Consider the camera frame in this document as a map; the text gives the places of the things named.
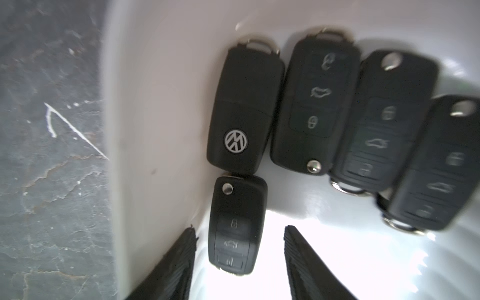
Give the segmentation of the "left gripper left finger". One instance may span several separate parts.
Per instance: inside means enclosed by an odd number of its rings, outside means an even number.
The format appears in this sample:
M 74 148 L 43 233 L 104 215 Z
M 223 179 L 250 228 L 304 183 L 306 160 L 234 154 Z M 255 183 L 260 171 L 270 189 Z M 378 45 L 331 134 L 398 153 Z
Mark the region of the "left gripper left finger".
M 129 300 L 187 300 L 197 250 L 195 228 L 185 229 Z

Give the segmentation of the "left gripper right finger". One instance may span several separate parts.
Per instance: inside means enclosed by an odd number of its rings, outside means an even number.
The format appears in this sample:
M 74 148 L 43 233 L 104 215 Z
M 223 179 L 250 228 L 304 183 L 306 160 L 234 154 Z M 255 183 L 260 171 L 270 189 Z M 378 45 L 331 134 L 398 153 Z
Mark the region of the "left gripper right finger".
M 294 226 L 284 229 L 284 256 L 294 300 L 354 300 Z

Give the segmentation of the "white storage box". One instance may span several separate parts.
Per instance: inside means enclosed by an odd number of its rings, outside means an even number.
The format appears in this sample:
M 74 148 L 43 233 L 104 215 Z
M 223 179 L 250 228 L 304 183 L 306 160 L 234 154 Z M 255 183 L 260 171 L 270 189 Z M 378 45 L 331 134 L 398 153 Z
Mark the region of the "white storage box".
M 284 232 L 295 226 L 361 300 L 477 300 L 480 196 L 443 231 L 387 226 L 372 197 L 336 191 L 327 176 L 275 165 L 259 255 L 235 276 L 208 259 L 216 179 L 206 158 L 220 73 L 245 36 L 273 41 L 288 62 L 318 28 L 346 31 L 367 56 L 414 51 L 440 66 L 435 95 L 480 93 L 478 1 L 111 1 L 101 55 L 117 297 L 127 298 L 186 228 L 197 235 L 192 300 L 288 300 Z

